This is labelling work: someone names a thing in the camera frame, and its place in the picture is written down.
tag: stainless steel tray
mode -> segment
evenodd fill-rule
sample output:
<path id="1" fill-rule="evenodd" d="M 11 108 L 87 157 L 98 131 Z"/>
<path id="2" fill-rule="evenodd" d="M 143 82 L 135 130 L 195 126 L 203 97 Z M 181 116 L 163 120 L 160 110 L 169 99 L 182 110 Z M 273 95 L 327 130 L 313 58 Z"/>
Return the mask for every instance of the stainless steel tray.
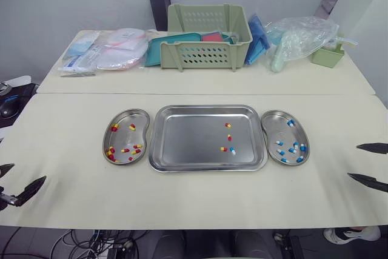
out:
<path id="1" fill-rule="evenodd" d="M 155 118 L 149 160 L 162 172 L 258 170 L 267 161 L 259 116 L 249 106 L 166 106 Z"/>
<path id="2" fill-rule="evenodd" d="M 287 124 L 290 120 L 295 122 L 293 127 Z M 309 159 L 309 140 L 302 125 L 292 115 L 281 110 L 270 110 L 262 115 L 261 124 L 267 135 L 269 155 L 275 161 L 288 166 L 298 166 L 304 164 Z M 276 143 L 277 141 L 283 142 L 283 145 L 278 145 Z M 291 153 L 289 149 L 294 148 L 294 142 L 298 143 L 298 148 L 295 149 L 296 153 Z M 301 151 L 302 144 L 306 147 L 306 151 L 304 152 Z M 278 149 L 284 152 L 283 156 L 277 152 Z M 303 160 L 296 162 L 300 156 L 303 156 Z"/>
<path id="3" fill-rule="evenodd" d="M 118 124 L 115 132 L 112 131 L 114 124 Z M 129 129 L 131 124 L 135 125 L 135 131 Z M 149 124 L 148 113 L 141 109 L 128 109 L 116 115 L 109 123 L 102 143 L 102 152 L 106 160 L 114 165 L 128 165 L 139 161 L 146 152 L 146 132 Z M 132 151 L 136 150 L 134 145 L 142 146 L 139 148 L 140 153 L 132 154 Z M 108 158 L 109 147 L 114 148 L 113 155 L 116 161 Z M 122 153 L 123 149 L 128 149 L 129 152 Z"/>

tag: computer mouse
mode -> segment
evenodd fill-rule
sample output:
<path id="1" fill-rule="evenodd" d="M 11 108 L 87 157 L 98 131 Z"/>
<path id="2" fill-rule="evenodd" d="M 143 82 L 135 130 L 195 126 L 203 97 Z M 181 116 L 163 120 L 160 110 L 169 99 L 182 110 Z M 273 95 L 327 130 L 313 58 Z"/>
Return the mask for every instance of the computer mouse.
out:
<path id="1" fill-rule="evenodd" d="M 0 106 L 0 115 L 2 118 L 12 118 L 19 113 L 20 98 L 18 96 L 8 97 Z"/>

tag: white table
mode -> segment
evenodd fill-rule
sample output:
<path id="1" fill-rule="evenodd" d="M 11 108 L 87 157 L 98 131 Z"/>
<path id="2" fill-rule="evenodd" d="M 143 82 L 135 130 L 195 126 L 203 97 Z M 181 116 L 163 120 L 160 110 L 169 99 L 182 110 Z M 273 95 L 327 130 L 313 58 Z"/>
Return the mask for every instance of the white table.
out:
<path id="1" fill-rule="evenodd" d="M 85 32 L 79 32 L 76 38 Z M 62 56 L 43 80 L 38 93 L 375 94 L 348 54 L 333 69 L 312 64 L 305 58 L 289 62 L 281 73 L 269 70 L 269 59 L 266 56 L 234 73 L 228 69 L 179 72 L 175 69 L 148 67 L 115 72 L 99 71 L 92 77 L 63 78 L 58 71 L 60 66 Z"/>
<path id="2" fill-rule="evenodd" d="M 120 111 L 151 117 L 169 104 L 247 104 L 259 115 L 282 109 L 310 140 L 310 158 L 286 167 L 270 158 L 256 172 L 159 173 L 148 155 L 131 166 L 102 156 L 102 138 Z M 387 142 L 387 110 L 375 96 L 204 96 L 38 94 L 0 144 L 15 163 L 1 185 L 20 193 L 47 175 L 35 197 L 0 213 L 0 224 L 87 229 L 238 229 L 388 224 L 388 195 L 347 176 L 388 182 L 386 155 L 356 149 Z"/>

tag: capsule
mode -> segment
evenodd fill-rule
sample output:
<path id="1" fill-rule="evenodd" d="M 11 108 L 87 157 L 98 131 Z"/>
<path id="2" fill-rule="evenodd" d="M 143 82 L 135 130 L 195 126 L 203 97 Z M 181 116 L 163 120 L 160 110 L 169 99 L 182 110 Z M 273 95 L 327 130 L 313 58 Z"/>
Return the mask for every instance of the capsule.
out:
<path id="1" fill-rule="evenodd" d="M 282 151 L 282 150 L 280 150 L 280 149 L 278 149 L 278 150 L 276 150 L 280 155 L 284 155 L 285 153 L 284 153 L 284 151 Z"/>

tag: white sneaker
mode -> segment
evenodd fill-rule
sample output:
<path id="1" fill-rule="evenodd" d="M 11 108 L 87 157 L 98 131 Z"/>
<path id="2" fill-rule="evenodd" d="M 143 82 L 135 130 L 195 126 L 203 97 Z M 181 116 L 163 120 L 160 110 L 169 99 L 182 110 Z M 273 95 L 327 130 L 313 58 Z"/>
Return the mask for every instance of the white sneaker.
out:
<path id="1" fill-rule="evenodd" d="M 347 244 L 356 239 L 376 241 L 381 236 L 378 226 L 369 226 L 363 230 L 353 230 L 349 227 L 336 227 L 333 229 L 324 229 L 323 235 L 327 241 L 337 245 Z"/>

